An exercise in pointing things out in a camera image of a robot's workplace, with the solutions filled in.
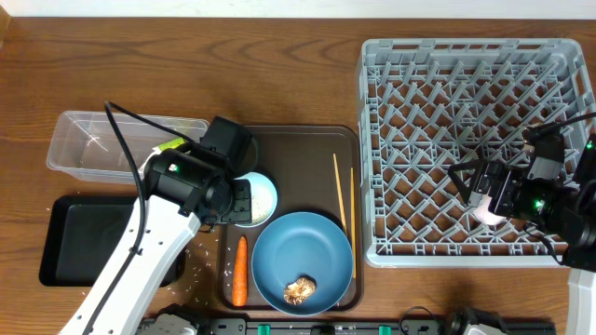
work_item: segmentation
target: wooden chopstick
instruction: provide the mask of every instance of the wooden chopstick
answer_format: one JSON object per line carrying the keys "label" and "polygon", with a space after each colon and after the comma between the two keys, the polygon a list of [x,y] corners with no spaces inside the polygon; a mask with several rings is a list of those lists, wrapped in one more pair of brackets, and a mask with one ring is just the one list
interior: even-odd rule
{"label": "wooden chopstick", "polygon": [[354,207],[354,168],[350,168],[350,236],[352,237],[352,258],[354,259],[354,271],[352,278],[356,278],[356,208]]}
{"label": "wooden chopstick", "polygon": [[347,236],[347,228],[345,227],[345,213],[344,213],[344,198],[342,197],[342,185],[339,182],[339,170],[337,169],[337,156],[333,154],[333,163],[335,164],[335,183],[337,184],[337,197],[339,198],[339,211],[342,217],[342,226],[344,227],[345,236]]}

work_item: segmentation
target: orange carrot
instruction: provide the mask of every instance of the orange carrot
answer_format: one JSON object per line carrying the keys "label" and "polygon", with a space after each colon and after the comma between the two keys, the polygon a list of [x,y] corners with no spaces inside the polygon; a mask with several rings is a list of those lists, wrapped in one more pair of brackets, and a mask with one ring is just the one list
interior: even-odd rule
{"label": "orange carrot", "polygon": [[232,303],[235,306],[244,306],[249,297],[248,266],[249,244],[246,241],[246,236],[242,236],[238,241],[238,251],[236,252],[236,263],[234,265],[234,281],[232,282]]}

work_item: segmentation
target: blue plate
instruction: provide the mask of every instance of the blue plate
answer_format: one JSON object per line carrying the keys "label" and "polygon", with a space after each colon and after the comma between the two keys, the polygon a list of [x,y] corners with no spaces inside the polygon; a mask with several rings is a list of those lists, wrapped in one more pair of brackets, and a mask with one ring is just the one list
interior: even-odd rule
{"label": "blue plate", "polygon": [[[333,307],[352,279],[352,249],[344,232],[331,220],[297,212],[271,222],[252,252],[252,277],[263,298],[281,312],[314,315]],[[292,305],[284,289],[301,276],[314,279],[317,290]]]}

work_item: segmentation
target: baking tray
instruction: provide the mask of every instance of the baking tray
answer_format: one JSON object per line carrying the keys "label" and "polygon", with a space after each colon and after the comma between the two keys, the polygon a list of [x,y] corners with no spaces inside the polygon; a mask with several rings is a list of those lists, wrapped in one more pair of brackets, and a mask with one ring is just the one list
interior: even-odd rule
{"label": "baking tray", "polygon": [[[49,287],[91,287],[129,223],[136,196],[63,196],[47,228],[39,281]],[[183,271],[184,256],[170,266],[162,287]]]}
{"label": "baking tray", "polygon": [[[236,307],[232,304],[232,273],[238,239],[242,235],[247,237],[250,256],[254,243],[267,224],[280,216],[295,211],[311,211],[321,214],[341,227],[333,154],[337,154],[346,226],[351,233],[350,168],[354,168],[355,201],[356,204],[359,204],[359,142],[356,134],[347,127],[253,126],[249,127],[249,130],[260,145],[260,161],[256,172],[270,177],[278,188],[278,206],[273,216],[257,227],[222,227],[216,291],[220,301],[230,309],[271,311],[274,308],[261,296],[254,285],[252,275],[249,275],[249,297],[246,305]],[[344,297],[330,311],[347,311],[354,308],[360,302],[364,292],[358,205],[356,205],[355,226],[356,279],[352,279]],[[251,274],[250,261],[248,270]]]}

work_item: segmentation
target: white plastic basket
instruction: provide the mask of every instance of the white plastic basket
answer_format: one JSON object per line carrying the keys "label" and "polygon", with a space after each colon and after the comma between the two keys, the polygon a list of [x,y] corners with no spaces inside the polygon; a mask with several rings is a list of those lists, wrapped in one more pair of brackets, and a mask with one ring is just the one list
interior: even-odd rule
{"label": "white plastic basket", "polygon": [[[375,267],[556,263],[522,221],[481,224],[447,176],[479,157],[529,163],[521,125],[596,112],[568,39],[379,39],[357,66],[365,259]],[[562,130],[565,183],[596,120]],[[566,245],[548,235],[558,251]]]}

